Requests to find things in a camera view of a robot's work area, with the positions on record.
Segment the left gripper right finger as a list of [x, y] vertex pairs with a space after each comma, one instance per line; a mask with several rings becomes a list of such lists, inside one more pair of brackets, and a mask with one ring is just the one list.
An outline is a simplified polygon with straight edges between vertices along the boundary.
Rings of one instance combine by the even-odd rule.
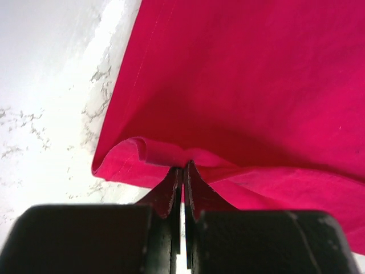
[[185, 210], [185, 239], [187, 267], [192, 273], [197, 273], [194, 266], [198, 260], [194, 258], [194, 244], [196, 243], [197, 225], [201, 212], [230, 212], [238, 211], [219, 195], [201, 177], [194, 161], [190, 160], [183, 170]]

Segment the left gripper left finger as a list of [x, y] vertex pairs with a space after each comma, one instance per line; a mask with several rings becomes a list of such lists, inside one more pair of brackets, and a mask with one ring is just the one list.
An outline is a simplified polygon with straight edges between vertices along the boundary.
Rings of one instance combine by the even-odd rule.
[[173, 167], [136, 203], [149, 209], [141, 273], [176, 273], [177, 255], [180, 254], [181, 196], [182, 170]]

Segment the pink red t shirt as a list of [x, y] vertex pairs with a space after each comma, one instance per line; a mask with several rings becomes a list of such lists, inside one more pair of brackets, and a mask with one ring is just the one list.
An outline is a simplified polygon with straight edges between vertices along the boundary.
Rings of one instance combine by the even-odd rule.
[[364, 253], [364, 2], [142, 1], [92, 162], [194, 161], [240, 209], [317, 209]]

